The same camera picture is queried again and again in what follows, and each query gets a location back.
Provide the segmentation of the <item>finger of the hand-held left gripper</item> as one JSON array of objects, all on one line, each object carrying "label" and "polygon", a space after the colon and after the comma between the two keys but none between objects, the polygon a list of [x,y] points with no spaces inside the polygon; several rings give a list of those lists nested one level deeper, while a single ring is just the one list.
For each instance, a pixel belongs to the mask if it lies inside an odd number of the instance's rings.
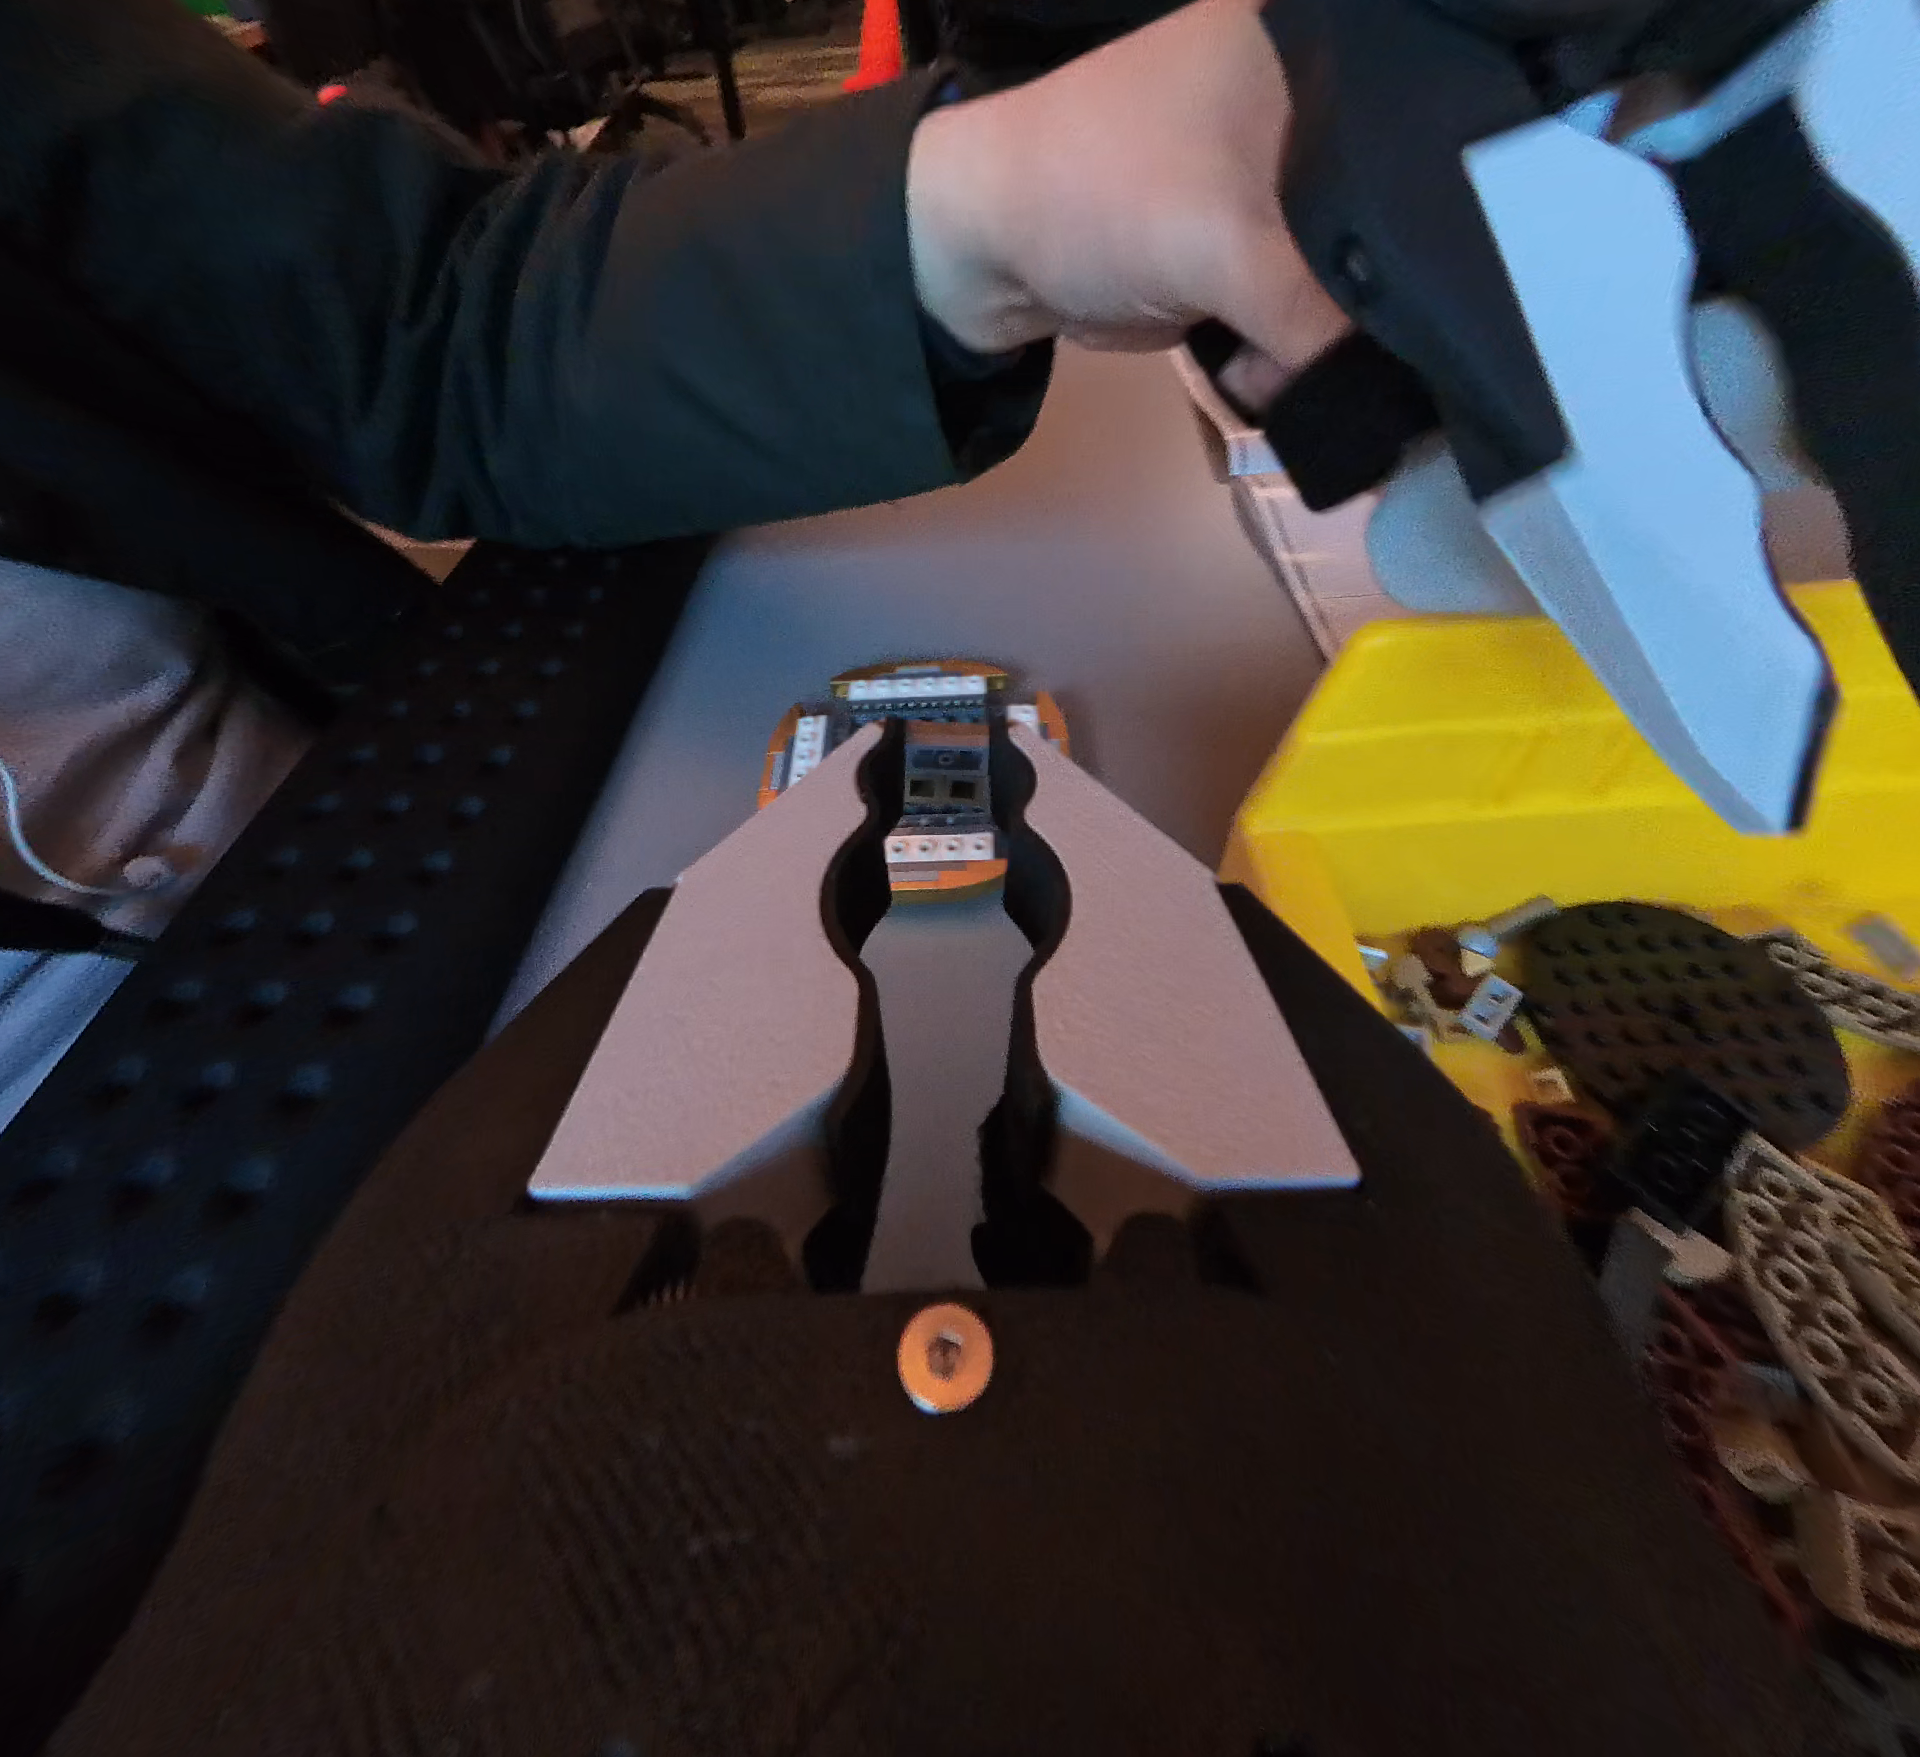
[{"label": "finger of the hand-held left gripper", "polygon": [[1662,125],[1696,280],[1736,304],[1734,404],[1764,473],[1818,478],[1852,571],[1916,685],[1916,0],[1823,0]]},{"label": "finger of the hand-held left gripper", "polygon": [[1736,832],[1799,831],[1833,678],[1695,384],[1674,189],[1564,119],[1475,143],[1465,173],[1567,427],[1564,456],[1484,503],[1484,524],[1696,799]]}]

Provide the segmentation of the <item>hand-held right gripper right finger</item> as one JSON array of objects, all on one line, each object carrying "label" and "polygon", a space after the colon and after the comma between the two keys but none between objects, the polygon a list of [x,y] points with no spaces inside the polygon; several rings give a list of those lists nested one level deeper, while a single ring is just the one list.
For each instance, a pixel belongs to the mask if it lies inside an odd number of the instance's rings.
[{"label": "hand-held right gripper right finger", "polygon": [[1357,1189],[1241,925],[1266,909],[1032,724],[995,724],[989,784],[1026,958],[978,1129],[982,1277],[1085,1283],[1137,1216]]}]

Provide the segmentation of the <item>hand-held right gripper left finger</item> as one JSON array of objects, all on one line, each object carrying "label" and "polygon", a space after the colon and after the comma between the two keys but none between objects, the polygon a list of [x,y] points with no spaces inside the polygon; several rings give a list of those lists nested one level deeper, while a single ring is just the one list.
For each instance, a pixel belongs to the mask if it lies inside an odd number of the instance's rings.
[{"label": "hand-held right gripper left finger", "polygon": [[855,1286],[891,1159],[875,975],[899,724],[855,729],[664,895],[528,1177],[540,1207],[637,1203],[766,1229]]}]

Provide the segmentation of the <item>round toy pot build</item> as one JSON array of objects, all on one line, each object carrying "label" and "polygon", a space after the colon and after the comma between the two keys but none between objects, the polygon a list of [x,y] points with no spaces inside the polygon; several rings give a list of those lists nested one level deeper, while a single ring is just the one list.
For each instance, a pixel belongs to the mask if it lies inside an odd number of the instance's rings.
[{"label": "round toy pot build", "polygon": [[903,660],[858,664],[826,694],[792,702],[765,748],[755,804],[766,806],[855,729],[903,727],[899,822],[885,862],[899,905],[956,905],[989,895],[1006,873],[989,794],[989,722],[1026,724],[1069,754],[1065,708],[1002,664]]}]

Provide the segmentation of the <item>yellow plastic bin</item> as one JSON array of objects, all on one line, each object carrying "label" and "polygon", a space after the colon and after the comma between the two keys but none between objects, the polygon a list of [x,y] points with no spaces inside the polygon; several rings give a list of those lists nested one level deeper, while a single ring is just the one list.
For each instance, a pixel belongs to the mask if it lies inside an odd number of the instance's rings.
[{"label": "yellow plastic bin", "polygon": [[[1534,898],[1649,901],[1728,931],[1786,928],[1832,965],[1916,992],[1916,697],[1859,587],[1802,585],[1791,600],[1839,675],[1836,727],[1799,832],[1741,835],[1714,819],[1548,622],[1403,620],[1356,634],[1313,691],[1234,815],[1220,875],[1246,883],[1378,1006],[1361,943],[1492,922]],[[1865,1120],[1910,1067],[1855,1039],[1842,1047],[1859,1097],[1832,1163],[1855,1167]],[[1487,1055],[1437,1070],[1517,1159],[1475,1092]],[[1916,1731],[1883,1743],[1812,1648],[1788,1652],[1808,1656],[1825,1692],[1833,1743],[1818,1743],[1819,1755],[1916,1752]]]}]

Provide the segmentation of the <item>pile of toy bricks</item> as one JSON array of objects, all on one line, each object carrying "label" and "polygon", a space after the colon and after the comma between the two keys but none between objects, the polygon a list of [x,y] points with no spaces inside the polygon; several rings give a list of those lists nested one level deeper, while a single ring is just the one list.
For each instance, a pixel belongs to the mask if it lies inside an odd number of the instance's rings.
[{"label": "pile of toy bricks", "polygon": [[1905,1060],[1905,1083],[1855,1167],[1832,1154],[1856,1090],[1808,1153],[1685,1073],[1618,1117],[1520,1015],[1505,952],[1558,909],[1408,931],[1357,960],[1437,1063],[1487,1055],[1475,1092],[1592,1267],[1685,1487],[1788,1644],[1893,1743],[1916,1728],[1916,992],[1786,928],[1718,928],[1818,1002],[1852,1082],[1842,1039]]}]

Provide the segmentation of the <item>person's left hand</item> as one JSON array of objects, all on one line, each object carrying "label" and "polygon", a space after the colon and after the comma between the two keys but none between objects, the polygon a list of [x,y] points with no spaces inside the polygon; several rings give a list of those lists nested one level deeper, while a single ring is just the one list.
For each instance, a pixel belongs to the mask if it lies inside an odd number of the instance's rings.
[{"label": "person's left hand", "polygon": [[1289,123],[1264,0],[1196,0],[926,112],[908,150],[915,297],[978,354],[1157,352],[1217,323],[1281,384],[1350,332],[1283,223]]}]

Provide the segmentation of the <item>toy instruction booklet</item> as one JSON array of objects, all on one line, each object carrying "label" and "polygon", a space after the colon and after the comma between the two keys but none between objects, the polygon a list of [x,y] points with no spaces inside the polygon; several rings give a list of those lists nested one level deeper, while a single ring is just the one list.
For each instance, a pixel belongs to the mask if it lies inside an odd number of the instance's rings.
[{"label": "toy instruction booklet", "polygon": [[1383,594],[1364,545],[1374,500],[1357,497],[1328,513],[1310,511],[1269,444],[1217,396],[1189,349],[1179,344],[1167,359],[1234,521],[1283,587],[1321,660],[1337,655],[1368,622],[1413,620],[1415,610]]}]

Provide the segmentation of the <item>black perforated board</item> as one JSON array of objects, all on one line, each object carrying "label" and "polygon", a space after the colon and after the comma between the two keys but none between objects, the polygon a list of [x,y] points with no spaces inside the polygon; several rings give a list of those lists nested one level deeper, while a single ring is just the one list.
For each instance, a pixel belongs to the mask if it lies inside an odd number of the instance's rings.
[{"label": "black perforated board", "polygon": [[480,1047],[708,550],[474,545],[6,1127],[6,1665],[152,1575],[307,1249]]}]

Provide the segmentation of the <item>black round toy plate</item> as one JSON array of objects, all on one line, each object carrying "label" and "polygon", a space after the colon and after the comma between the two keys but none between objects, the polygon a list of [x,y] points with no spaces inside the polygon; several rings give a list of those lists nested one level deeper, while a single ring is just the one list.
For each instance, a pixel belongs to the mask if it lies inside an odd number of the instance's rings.
[{"label": "black round toy plate", "polygon": [[1548,912],[1505,958],[1547,1055],[1618,1117],[1685,1073],[1774,1147],[1808,1153],[1852,1107],[1833,1025],[1751,939],[1609,901]]}]

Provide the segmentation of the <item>person's torso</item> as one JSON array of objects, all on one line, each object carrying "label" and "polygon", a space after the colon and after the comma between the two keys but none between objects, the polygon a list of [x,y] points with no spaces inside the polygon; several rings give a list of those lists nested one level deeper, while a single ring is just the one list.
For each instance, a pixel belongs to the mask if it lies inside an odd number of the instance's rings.
[{"label": "person's torso", "polygon": [[2,892],[153,940],[314,729],[217,622],[2,563]]}]

